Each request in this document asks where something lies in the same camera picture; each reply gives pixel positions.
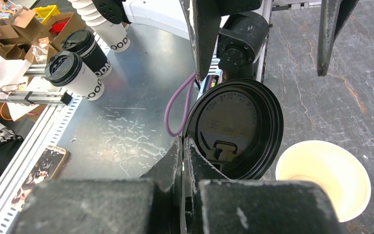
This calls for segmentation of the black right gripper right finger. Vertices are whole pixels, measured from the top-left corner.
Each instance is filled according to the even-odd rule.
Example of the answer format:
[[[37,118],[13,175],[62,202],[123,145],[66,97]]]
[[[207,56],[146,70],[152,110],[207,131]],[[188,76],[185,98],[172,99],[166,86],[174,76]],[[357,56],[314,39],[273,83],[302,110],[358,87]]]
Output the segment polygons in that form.
[[[308,181],[228,179],[183,141],[189,234],[341,234],[329,197]]]

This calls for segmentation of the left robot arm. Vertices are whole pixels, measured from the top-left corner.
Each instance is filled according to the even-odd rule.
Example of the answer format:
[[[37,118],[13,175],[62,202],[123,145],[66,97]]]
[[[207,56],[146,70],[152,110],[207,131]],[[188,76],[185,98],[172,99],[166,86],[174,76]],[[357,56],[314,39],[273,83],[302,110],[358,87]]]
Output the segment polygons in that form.
[[[253,12],[270,20],[273,0],[94,0],[98,12],[114,24],[155,27],[190,41],[195,73],[204,78],[210,68],[222,18]],[[334,42],[358,4],[356,0],[320,3],[317,75],[327,75]]]

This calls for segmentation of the cardboard boxes clutter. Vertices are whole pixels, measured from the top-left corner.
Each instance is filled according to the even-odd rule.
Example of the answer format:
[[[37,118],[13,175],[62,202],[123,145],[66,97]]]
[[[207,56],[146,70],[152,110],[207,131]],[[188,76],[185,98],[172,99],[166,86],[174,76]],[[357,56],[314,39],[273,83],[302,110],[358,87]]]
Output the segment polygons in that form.
[[[86,28],[77,14],[62,13],[57,5],[27,9],[9,0],[0,3],[0,56],[5,59],[33,62],[32,46],[48,43],[45,49],[57,52],[71,33]]]

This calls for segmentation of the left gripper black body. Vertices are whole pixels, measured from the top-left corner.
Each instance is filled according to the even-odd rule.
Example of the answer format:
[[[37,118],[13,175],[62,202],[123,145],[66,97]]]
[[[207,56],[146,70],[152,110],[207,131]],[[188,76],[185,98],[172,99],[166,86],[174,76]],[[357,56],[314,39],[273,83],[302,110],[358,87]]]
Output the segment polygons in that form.
[[[261,5],[262,0],[217,0],[217,7],[221,16],[257,10]]]

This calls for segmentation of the outside stack of white cups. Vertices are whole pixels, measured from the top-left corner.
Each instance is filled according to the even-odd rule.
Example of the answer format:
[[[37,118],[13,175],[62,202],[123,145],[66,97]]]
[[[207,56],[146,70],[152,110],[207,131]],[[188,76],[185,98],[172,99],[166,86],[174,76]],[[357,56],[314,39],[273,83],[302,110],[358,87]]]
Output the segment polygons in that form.
[[[72,0],[72,7],[115,53],[121,53],[131,44],[123,25],[124,12],[113,0]]]

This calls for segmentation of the lidded black white coffee cup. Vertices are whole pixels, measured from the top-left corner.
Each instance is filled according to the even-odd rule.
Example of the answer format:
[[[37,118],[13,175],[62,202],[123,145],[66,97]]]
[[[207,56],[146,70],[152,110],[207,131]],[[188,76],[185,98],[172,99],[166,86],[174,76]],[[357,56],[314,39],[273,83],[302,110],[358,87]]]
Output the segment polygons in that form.
[[[103,82],[74,52],[62,51],[52,56],[46,64],[45,75],[53,86],[90,101],[99,99],[105,90]]]

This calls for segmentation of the smartphone with patterned case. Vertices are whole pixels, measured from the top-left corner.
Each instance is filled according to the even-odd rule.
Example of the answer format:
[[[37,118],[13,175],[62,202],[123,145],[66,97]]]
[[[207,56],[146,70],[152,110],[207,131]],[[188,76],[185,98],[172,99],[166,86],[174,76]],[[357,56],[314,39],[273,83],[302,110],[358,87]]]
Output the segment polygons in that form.
[[[31,191],[42,181],[57,176],[69,152],[57,146],[47,146],[11,201],[11,208],[21,211]]]

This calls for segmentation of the aluminium frame rail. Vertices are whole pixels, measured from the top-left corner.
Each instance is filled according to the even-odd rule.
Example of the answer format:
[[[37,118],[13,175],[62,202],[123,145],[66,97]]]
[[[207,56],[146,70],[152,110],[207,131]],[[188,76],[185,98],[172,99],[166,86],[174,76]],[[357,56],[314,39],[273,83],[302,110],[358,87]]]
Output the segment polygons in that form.
[[[0,96],[0,102],[69,105],[73,97],[67,92],[14,91]]]

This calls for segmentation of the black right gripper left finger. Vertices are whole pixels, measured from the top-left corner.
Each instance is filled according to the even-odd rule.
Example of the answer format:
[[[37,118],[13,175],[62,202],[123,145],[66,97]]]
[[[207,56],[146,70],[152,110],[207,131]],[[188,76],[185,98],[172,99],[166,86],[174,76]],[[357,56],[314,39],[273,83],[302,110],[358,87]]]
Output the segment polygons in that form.
[[[39,184],[14,234],[178,234],[182,139],[138,179],[56,179]]]

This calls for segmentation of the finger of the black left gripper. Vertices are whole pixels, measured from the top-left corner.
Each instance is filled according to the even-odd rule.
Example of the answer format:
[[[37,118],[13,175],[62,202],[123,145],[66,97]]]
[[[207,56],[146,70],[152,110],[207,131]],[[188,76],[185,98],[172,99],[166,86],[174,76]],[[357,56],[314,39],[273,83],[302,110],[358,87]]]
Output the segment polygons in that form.
[[[327,75],[334,42],[359,0],[322,0],[318,34],[317,75]]]
[[[195,63],[195,74],[203,80],[208,72],[221,23],[215,0],[180,0]]]

